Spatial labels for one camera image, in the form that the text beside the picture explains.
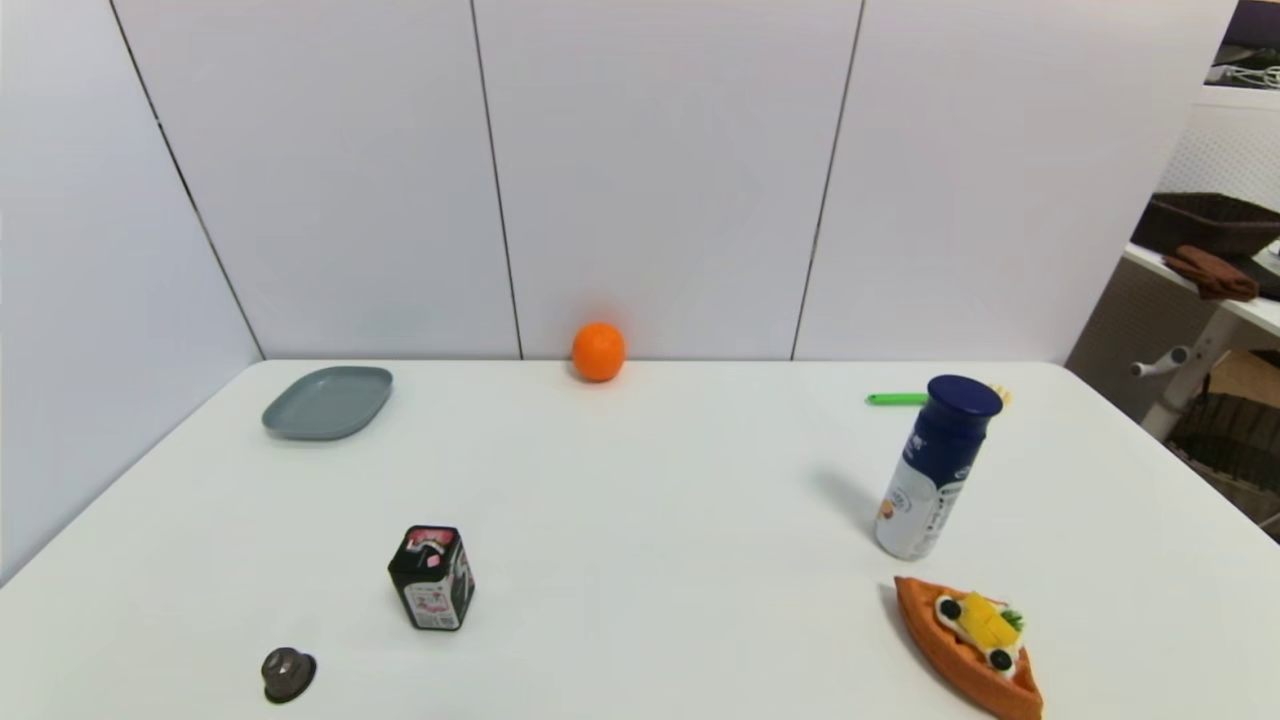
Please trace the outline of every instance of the yellow object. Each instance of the yellow object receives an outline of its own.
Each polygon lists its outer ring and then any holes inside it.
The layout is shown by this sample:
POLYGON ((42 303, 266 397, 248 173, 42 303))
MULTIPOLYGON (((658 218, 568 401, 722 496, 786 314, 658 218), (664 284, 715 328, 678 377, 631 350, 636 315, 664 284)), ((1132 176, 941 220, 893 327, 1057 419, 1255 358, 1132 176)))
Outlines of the yellow object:
POLYGON ((1010 405, 1014 404, 1014 391, 1009 389, 1005 386, 997 386, 995 383, 988 384, 987 387, 996 391, 996 395, 1000 396, 1000 401, 1005 404, 1005 407, 1009 407, 1010 405))
POLYGON ((956 623, 979 647, 1009 647, 1020 634, 1005 620, 989 600, 972 592, 960 601, 960 619, 956 623))

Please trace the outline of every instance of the gray plate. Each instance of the gray plate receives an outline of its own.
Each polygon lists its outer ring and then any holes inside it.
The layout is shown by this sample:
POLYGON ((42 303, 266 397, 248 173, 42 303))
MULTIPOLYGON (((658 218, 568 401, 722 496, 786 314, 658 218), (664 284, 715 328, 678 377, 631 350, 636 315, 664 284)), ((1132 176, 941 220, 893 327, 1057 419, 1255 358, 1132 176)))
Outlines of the gray plate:
POLYGON ((337 439, 367 425, 390 393, 392 374, 381 368, 325 368, 282 392, 262 424, 289 439, 337 439))

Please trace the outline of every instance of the green vegetable piece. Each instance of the green vegetable piece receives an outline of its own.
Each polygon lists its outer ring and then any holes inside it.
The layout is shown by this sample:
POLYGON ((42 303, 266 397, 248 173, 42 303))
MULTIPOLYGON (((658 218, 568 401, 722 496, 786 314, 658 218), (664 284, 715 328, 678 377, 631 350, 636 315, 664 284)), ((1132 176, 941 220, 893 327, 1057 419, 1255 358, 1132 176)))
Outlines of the green vegetable piece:
POLYGON ((1012 625, 1015 630, 1019 633, 1023 632, 1023 616, 1020 612, 1016 610, 1004 610, 1000 616, 1005 619, 1005 623, 1012 625))

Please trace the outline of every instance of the brown cloth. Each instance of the brown cloth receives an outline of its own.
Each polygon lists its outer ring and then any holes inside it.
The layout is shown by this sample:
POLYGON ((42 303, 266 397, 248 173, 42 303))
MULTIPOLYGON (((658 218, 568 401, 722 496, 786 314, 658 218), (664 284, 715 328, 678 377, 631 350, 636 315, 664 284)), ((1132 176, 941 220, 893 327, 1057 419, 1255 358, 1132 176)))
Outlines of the brown cloth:
POLYGON ((1179 246, 1175 255, 1165 255, 1165 264, 1196 283, 1201 300, 1253 300, 1258 296, 1257 282, 1199 247, 1179 246))

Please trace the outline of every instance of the green object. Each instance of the green object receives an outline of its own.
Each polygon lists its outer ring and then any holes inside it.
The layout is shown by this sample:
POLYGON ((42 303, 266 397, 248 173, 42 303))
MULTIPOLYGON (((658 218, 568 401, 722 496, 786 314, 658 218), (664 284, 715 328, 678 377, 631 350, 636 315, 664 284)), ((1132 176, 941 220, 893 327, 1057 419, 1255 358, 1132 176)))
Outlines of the green object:
POLYGON ((1000 616, 1005 619, 1005 623, 1012 625, 1015 630, 1019 633, 1023 632, 1023 616, 1016 610, 1005 610, 1000 616))
POLYGON ((867 396, 867 405, 924 405, 929 400, 927 392, 881 392, 867 396))

